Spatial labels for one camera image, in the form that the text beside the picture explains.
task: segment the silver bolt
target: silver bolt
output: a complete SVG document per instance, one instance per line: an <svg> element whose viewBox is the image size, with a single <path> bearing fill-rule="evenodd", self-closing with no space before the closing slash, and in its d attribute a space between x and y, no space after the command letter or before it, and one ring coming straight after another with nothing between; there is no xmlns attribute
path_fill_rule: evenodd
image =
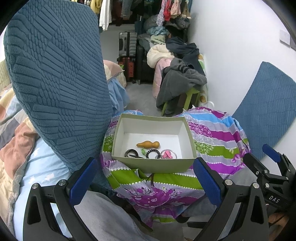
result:
<svg viewBox="0 0 296 241"><path fill-rule="evenodd" d="M259 188L259 184L258 183L253 183L253 187L254 188Z"/></svg>
<svg viewBox="0 0 296 241"><path fill-rule="evenodd" d="M65 179L62 179L62 180L59 181L59 185L60 185L60 186L63 186L63 185L66 184L66 182L67 182L67 181L66 181Z"/></svg>
<svg viewBox="0 0 296 241"><path fill-rule="evenodd" d="M32 185L32 188L33 188L33 189L36 189L36 188L38 187L38 185L39 185L38 183L34 183L34 184Z"/></svg>
<svg viewBox="0 0 296 241"><path fill-rule="evenodd" d="M231 186L233 184L233 182L230 179L226 179L225 184L228 186Z"/></svg>

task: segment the light switch plate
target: light switch plate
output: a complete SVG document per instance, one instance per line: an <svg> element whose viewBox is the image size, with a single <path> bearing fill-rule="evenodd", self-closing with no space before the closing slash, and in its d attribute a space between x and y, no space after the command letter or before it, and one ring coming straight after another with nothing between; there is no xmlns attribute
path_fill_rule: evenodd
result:
<svg viewBox="0 0 296 241"><path fill-rule="evenodd" d="M291 37L291 40L290 40L290 46L291 46L292 49L294 49L296 51L296 44L295 44L294 40L292 39L292 37Z"/></svg>
<svg viewBox="0 0 296 241"><path fill-rule="evenodd" d="M290 34L284 30L279 31L279 40L286 45L290 46Z"/></svg>

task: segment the colorful tablecloth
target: colorful tablecloth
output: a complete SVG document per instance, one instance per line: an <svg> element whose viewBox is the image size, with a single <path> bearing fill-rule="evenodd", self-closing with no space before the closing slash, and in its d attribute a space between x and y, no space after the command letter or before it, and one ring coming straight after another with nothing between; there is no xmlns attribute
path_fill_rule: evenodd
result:
<svg viewBox="0 0 296 241"><path fill-rule="evenodd" d="M143 115L141 111L125 111ZM242 157L250 152L247 137L239 123L227 113L205 107L189 110L179 116L187 120L198 157L226 179L245 168ZM111 157L114 133L119 115L114 116L106 132L101 165L112 189L132 204L141 220L152 227L153 221L174 222L203 191L192 167L184 173L154 174L131 170Z"/></svg>

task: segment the open green cardboard box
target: open green cardboard box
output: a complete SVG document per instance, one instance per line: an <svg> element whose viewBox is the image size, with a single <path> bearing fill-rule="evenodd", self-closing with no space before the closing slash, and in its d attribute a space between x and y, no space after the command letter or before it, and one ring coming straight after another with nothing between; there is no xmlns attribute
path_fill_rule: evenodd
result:
<svg viewBox="0 0 296 241"><path fill-rule="evenodd" d="M173 150L177 159L142 159L124 157L128 149L135 149L139 156L141 148L137 143L158 141L159 152ZM131 169L139 168L144 173L186 172L193 164L196 150L187 121L184 117L152 117L121 114L115 131L112 158Z"/></svg>

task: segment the black hair clip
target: black hair clip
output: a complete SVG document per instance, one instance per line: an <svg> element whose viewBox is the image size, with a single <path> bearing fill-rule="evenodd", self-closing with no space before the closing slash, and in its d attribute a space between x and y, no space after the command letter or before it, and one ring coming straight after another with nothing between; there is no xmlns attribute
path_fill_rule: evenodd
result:
<svg viewBox="0 0 296 241"><path fill-rule="evenodd" d="M156 150L156 149L150 149L150 150L146 153L146 158L149 159L149 154L150 154L151 152L156 152L156 153L157 153L157 156L155 157L155 159L159 159L159 158L160 158L160 152L159 152L158 150Z"/></svg>
<svg viewBox="0 0 296 241"><path fill-rule="evenodd" d="M137 151L134 149L127 150L124 154L124 157L134 157L134 158L143 158L144 159L144 157L140 157L139 154L137 153Z"/></svg>

